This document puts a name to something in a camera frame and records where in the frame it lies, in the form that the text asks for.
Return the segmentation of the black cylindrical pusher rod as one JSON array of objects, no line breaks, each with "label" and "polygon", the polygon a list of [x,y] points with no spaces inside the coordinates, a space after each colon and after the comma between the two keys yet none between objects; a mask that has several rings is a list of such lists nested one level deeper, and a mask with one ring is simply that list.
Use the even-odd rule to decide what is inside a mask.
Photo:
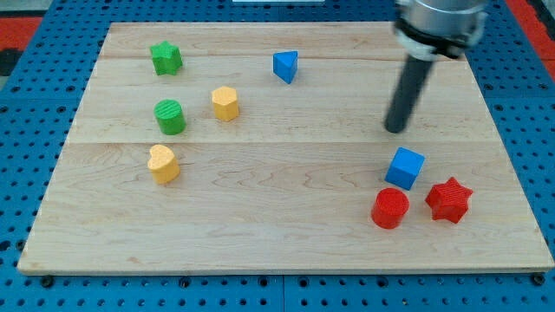
[{"label": "black cylindrical pusher rod", "polygon": [[407,56],[383,122],[388,132],[406,129],[433,66],[434,62]]}]

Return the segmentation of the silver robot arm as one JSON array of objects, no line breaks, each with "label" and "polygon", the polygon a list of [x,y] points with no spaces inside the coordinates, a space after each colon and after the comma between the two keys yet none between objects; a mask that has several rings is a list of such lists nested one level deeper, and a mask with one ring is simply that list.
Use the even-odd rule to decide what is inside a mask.
[{"label": "silver robot arm", "polygon": [[383,125],[403,132],[431,68],[441,55],[458,59],[483,36],[487,0],[396,0],[395,36],[406,49]]}]

